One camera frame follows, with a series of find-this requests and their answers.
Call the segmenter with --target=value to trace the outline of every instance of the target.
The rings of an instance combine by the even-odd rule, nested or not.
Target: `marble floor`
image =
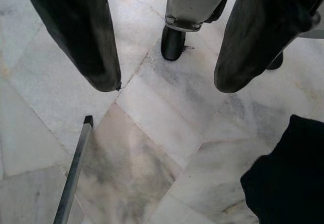
[[[276,71],[223,94],[213,71],[235,0],[160,55],[166,0],[109,0],[122,72],[101,93],[29,0],[0,0],[0,223],[52,223],[85,115],[93,115],[69,223],[258,223],[241,175],[291,114],[324,121],[324,42],[298,38]]]

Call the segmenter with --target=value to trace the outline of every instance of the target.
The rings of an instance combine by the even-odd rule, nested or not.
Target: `black fabric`
[[[241,184],[260,224],[324,223],[324,123],[292,115],[273,152]]]
[[[322,0],[236,0],[214,73],[215,86],[233,93],[260,75],[300,33],[320,22]]]
[[[31,2],[49,34],[91,85],[105,92],[120,88],[108,0]]]

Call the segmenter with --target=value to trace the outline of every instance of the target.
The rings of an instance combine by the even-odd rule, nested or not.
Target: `metal pole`
[[[92,127],[93,127],[92,116],[86,116],[80,134],[80,138],[75,149],[69,175],[66,179],[60,204],[57,208],[56,216],[53,222],[54,224],[66,224],[69,218],[70,210],[74,198],[74,193],[76,190],[77,182],[81,171],[82,161],[85,156]]]

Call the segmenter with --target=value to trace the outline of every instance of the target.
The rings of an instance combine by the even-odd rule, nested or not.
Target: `metal rod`
[[[74,198],[74,193],[76,190],[77,182],[81,171],[82,161],[85,156],[92,127],[93,127],[92,116],[86,116],[80,134],[80,138],[75,149],[70,171],[66,179],[60,204],[57,208],[56,216],[53,222],[54,224],[66,224],[68,221],[73,198]]]

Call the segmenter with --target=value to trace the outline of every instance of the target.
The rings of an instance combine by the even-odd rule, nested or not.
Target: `floor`
[[[324,43],[296,39],[279,70],[220,93],[213,71],[234,2],[166,62],[166,0],[109,0],[123,85],[101,93],[29,0],[0,0],[0,223],[53,221],[89,114],[95,130],[69,223],[257,223],[239,178],[291,114],[324,121]]]

